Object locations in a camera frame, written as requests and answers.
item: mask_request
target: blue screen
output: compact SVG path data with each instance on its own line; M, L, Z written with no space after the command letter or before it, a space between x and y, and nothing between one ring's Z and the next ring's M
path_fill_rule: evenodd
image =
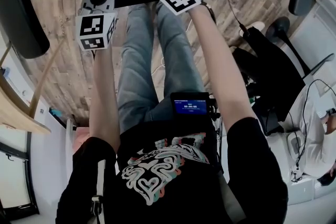
M205 100L174 100L178 114L206 115Z

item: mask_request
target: hand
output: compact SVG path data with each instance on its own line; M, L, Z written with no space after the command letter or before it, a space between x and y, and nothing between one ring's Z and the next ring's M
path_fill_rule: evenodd
M327 132L325 134L331 134L336 130L336 115L331 115L327 121Z

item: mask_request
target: wooden floor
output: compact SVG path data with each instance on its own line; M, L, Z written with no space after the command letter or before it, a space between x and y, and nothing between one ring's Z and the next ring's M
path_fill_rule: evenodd
M239 37L238 24L233 17L227 0L205 0L208 2L217 17L217 25L230 46L239 46L250 50L248 45ZM90 91L92 89L92 64L90 52L82 52L75 42L75 16L81 0L31 0L41 25L50 40L48 52L33 60L22 62L33 83L36 85L46 61L55 50L60 40L68 40L57 56L46 81L43 96L52 108L62 112L62 119L72 117L82 125L87 124L90 107ZM298 18L288 12L289 0L232 0L234 11L239 20L246 26L262 21L266 28L278 17L288 16L291 21L289 35L298 27L302 17ZM115 81L118 85L120 76L120 52L125 38L128 7L119 8L117 29L112 41L113 64ZM202 76L207 90L211 90L207 75L204 57L199 45L197 34L188 14L182 16L190 40L194 60ZM162 52L158 39L155 39L153 48L152 70L161 65ZM165 71L159 68L153 74L154 85L159 98L162 97Z

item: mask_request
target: strap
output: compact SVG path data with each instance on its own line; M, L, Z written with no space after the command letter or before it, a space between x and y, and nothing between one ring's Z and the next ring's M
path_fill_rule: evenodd
M215 16L215 13L212 10L211 6L208 3L205 3L204 1L201 2L201 5L205 6L208 9L208 11L210 12L210 16L211 16L212 20L215 22L215 24L217 24L216 16Z
M218 180L219 186L221 188L220 192L222 193L224 208L232 223L238 223L243 219L246 219L245 213L241 208L241 205L239 204L237 198L233 194L221 172L218 173Z
M98 163L97 195L92 197L91 213L97 218L97 224L105 224L103 207L105 164L105 159Z

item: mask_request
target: white sneaker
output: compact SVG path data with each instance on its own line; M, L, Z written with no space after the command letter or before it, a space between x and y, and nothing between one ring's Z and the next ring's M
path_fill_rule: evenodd
M259 31L261 31L261 30L263 30L265 28L265 24L263 22L254 22L253 24L251 24L248 27L246 27L246 29L249 29L251 27L254 27L254 28L258 29ZM243 30L239 31L239 35L241 37L243 37L243 35L244 35Z

